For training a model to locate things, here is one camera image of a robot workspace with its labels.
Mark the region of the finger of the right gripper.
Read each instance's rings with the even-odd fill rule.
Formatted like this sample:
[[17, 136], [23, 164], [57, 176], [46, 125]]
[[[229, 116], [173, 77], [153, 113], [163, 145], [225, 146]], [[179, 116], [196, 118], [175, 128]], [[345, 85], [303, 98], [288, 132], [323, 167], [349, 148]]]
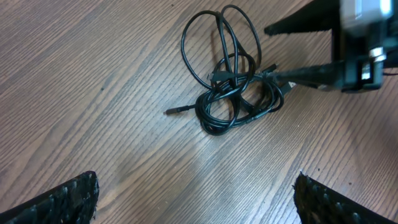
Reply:
[[264, 28], [267, 35], [326, 31], [340, 26], [339, 0], [313, 0], [297, 12]]
[[344, 61], [337, 61], [284, 72], [267, 72], [266, 78], [280, 82], [294, 82], [318, 90], [341, 90], [344, 71]]

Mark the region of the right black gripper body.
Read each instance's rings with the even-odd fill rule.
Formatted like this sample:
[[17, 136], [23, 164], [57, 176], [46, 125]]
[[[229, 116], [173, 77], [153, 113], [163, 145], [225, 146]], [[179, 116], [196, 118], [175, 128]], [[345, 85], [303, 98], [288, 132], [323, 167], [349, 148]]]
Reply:
[[397, 67], [397, 19], [366, 25], [360, 37], [332, 28], [332, 61], [337, 66], [332, 89], [346, 93], [380, 89], [384, 69]]

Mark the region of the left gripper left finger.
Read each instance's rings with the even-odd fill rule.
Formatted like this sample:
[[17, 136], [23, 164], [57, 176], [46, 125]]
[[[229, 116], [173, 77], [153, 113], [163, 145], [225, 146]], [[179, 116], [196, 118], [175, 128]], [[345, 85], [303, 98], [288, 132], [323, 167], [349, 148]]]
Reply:
[[91, 223], [99, 192], [96, 172], [89, 170], [2, 212], [1, 223]]

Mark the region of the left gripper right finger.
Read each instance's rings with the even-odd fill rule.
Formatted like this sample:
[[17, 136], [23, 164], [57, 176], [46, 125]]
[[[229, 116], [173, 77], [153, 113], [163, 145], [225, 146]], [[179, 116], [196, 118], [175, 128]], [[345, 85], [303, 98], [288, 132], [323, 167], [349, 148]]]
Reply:
[[397, 224], [303, 173], [299, 173], [293, 188], [294, 204], [303, 224]]

